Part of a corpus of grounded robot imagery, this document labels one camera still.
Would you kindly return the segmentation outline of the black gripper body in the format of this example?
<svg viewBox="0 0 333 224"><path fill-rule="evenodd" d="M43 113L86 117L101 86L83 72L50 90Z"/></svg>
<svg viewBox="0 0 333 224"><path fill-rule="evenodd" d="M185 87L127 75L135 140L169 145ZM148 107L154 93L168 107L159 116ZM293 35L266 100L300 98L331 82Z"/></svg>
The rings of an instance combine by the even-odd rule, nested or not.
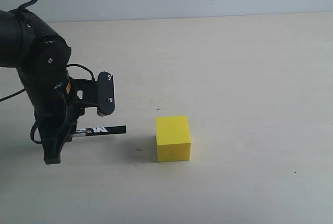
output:
<svg viewBox="0 0 333 224"><path fill-rule="evenodd" d="M66 124L75 124L76 130L85 108L97 106L97 81L94 77L89 80L70 77L67 84L34 91L32 104L35 116L32 134L38 131L41 140Z"/></svg>

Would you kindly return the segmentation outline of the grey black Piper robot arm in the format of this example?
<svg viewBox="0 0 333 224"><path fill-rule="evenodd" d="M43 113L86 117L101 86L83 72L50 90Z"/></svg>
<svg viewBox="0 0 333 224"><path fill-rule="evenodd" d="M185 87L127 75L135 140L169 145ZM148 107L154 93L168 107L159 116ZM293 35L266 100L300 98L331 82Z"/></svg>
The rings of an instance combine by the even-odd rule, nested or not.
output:
<svg viewBox="0 0 333 224"><path fill-rule="evenodd" d="M78 118L97 106L93 81L68 74L71 48L37 15L1 11L1 67L15 68L34 108L30 138L41 145L47 165L61 162Z"/></svg>

